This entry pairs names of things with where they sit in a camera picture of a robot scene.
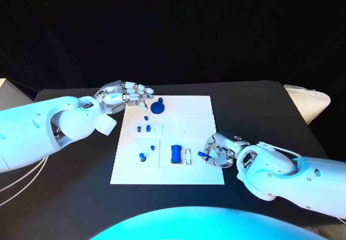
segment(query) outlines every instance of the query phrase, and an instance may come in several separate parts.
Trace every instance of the table surface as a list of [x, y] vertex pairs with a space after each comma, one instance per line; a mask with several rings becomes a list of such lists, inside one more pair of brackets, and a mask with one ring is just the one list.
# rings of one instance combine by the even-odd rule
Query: table surface
[[[302, 156], [326, 158], [287, 91], [278, 82], [227, 82], [151, 86], [157, 95], [210, 96], [217, 131], [264, 141]], [[36, 102], [62, 96], [92, 96], [92, 89], [46, 89]], [[249, 211], [298, 226], [337, 223], [337, 219], [300, 208], [276, 197], [264, 201], [236, 179], [236, 167], [223, 169], [225, 185], [111, 185], [124, 112], [112, 115], [109, 136], [93, 131], [47, 160], [39, 177], [0, 207], [1, 239], [88, 239], [118, 222], [150, 211], [210, 206]], [[1, 173], [5, 186], [33, 167]], [[23, 180], [0, 196], [3, 202], [24, 186]]]

